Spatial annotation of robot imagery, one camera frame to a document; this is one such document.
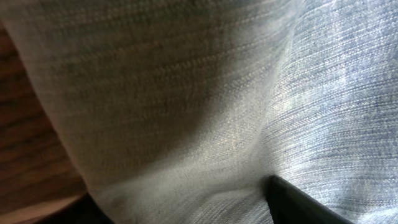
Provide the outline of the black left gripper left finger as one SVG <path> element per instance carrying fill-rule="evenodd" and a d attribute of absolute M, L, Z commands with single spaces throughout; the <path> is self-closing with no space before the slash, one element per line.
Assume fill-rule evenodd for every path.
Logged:
<path fill-rule="evenodd" d="M 97 206 L 90 194 L 84 194 L 77 201 L 35 224 L 114 224 L 114 222 Z"/>

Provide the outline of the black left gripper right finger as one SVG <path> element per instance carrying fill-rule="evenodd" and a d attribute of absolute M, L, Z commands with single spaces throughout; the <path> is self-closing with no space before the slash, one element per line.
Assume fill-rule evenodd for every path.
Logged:
<path fill-rule="evenodd" d="M 267 178 L 266 201 L 275 224 L 352 224 L 276 175 Z"/>

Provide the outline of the light blue denim shorts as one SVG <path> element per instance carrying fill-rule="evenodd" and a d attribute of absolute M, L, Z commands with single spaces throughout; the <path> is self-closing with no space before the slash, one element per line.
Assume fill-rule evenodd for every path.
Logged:
<path fill-rule="evenodd" d="M 270 223 L 278 175 L 397 222 L 397 2 L 2 1 L 73 165 L 116 223 Z"/>

